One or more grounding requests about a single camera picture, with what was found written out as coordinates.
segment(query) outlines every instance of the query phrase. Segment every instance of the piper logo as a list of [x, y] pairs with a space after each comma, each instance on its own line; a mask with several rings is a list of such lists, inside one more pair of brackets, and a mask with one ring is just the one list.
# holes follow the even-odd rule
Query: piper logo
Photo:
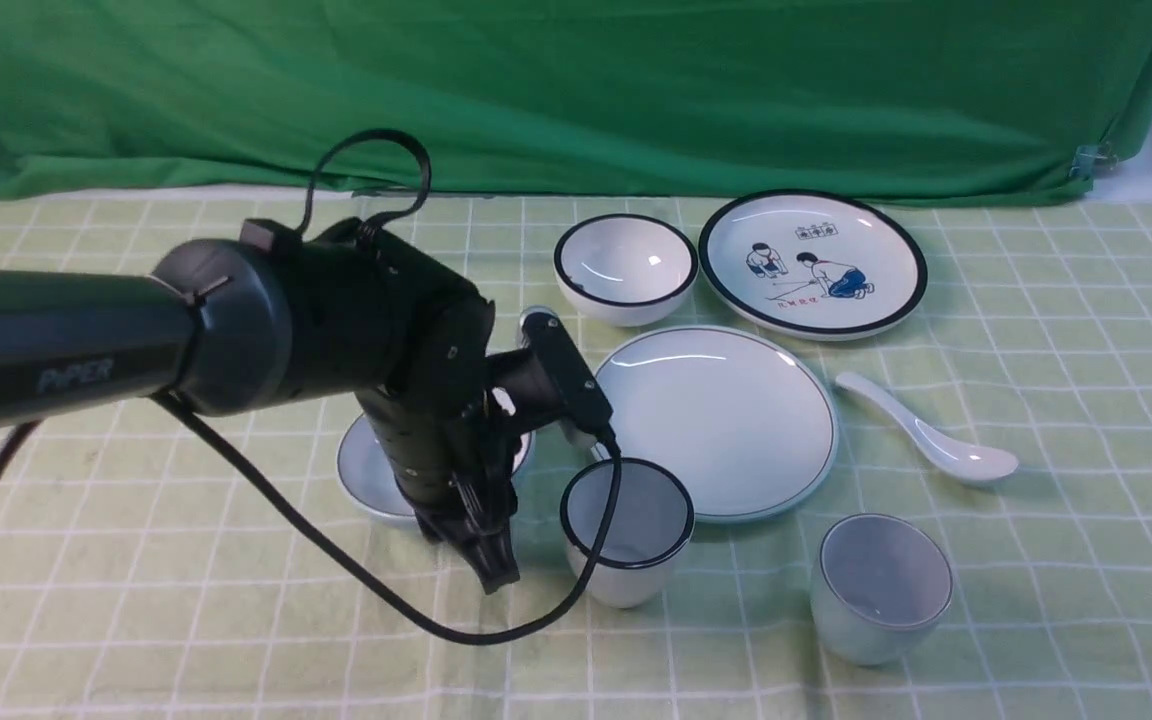
[[47, 367], [38, 376], [36, 395], [45, 392], [56, 392], [69, 389], [78, 384], [108, 381], [109, 372], [114, 369], [113, 357], [104, 359], [91, 359], [88, 363], [74, 363], [65, 367]]

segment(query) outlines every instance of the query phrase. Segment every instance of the white plate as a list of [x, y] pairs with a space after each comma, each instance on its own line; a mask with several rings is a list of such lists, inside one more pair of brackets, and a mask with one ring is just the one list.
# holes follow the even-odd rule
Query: white plate
[[[522, 447], [518, 448], [518, 454], [513, 456], [515, 478], [531, 455], [531, 442], [532, 433], [523, 435]], [[397, 492], [394, 470], [385, 457], [385, 450], [381, 450], [380, 441], [376, 439], [376, 431], [371, 429], [365, 415], [358, 416], [340, 439], [338, 478], [340, 488], [349, 501], [365, 510], [372, 518], [388, 525], [416, 528], [416, 514], [402, 493]]]
[[728, 202], [700, 233], [700, 266], [733, 310], [808, 340], [872, 336], [927, 290], [914, 237], [863, 202], [759, 192]]
[[833, 465], [838, 418], [828, 393], [763, 338], [719, 327], [655, 331], [614, 350], [596, 378], [621, 450], [675, 473], [698, 521], [786, 511]]

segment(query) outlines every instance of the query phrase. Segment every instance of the white spoon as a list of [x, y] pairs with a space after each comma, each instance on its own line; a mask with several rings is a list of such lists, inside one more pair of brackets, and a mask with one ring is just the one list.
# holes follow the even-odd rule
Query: white spoon
[[957, 441], [957, 439], [947, 437], [940, 430], [920, 420], [918, 415], [910, 414], [909, 407], [900, 404], [900, 401], [886, 389], [856, 373], [840, 373], [833, 379], [833, 382], [838, 387], [855, 392], [856, 395], [869, 397], [874, 406], [881, 407], [904, 429], [905, 433], [914, 440], [914, 445], [918, 446], [933, 465], [946, 473], [954, 475], [963, 483], [986, 486], [986, 484], [1006, 478], [1007, 475], [1015, 473], [1020, 465], [1016, 456], [1007, 450]]

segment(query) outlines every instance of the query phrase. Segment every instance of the green cloth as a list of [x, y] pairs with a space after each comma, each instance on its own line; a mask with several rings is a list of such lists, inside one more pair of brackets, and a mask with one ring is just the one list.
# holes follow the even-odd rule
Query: green cloth
[[[1030, 204], [1150, 118], [1139, 0], [0, 0], [0, 199], [298, 185], [385, 126], [445, 192]], [[333, 170], [415, 176], [379, 146]]]

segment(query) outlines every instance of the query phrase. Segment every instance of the table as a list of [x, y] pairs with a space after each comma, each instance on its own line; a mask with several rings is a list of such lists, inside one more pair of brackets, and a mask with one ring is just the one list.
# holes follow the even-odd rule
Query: table
[[[695, 238], [719, 205], [434, 199], [394, 229], [494, 297], [494, 348], [511, 346], [523, 306], [547, 304], [596, 364], [635, 331], [573, 314], [550, 268], [559, 234], [628, 210]], [[356, 210], [331, 202], [316, 217], [323, 227]], [[0, 266], [146, 272], [188, 237], [233, 237], [252, 213], [300, 209], [0, 205]], [[643, 609], [581, 602], [550, 632], [470, 650], [380, 606], [147, 401], [99, 407], [46, 420], [0, 488], [0, 717], [1152, 717], [1152, 205], [890, 213], [927, 255], [919, 310], [867, 341], [768, 338], [821, 378], [856, 370], [946, 432], [1016, 452], [1023, 467], [996, 492], [938, 473], [882, 416], [840, 396], [838, 463], [799, 509], [699, 526]], [[666, 323], [752, 329], [704, 281]], [[344, 500], [335, 448], [357, 412], [331, 397], [215, 426], [445, 623], [517, 624], [567, 592], [558, 498], [585, 460], [559, 433], [540, 433], [518, 483], [524, 578], [483, 597], [445, 548]], [[805, 597], [824, 530], [863, 510], [927, 530], [957, 581], [929, 642], [869, 670], [819, 649]]]

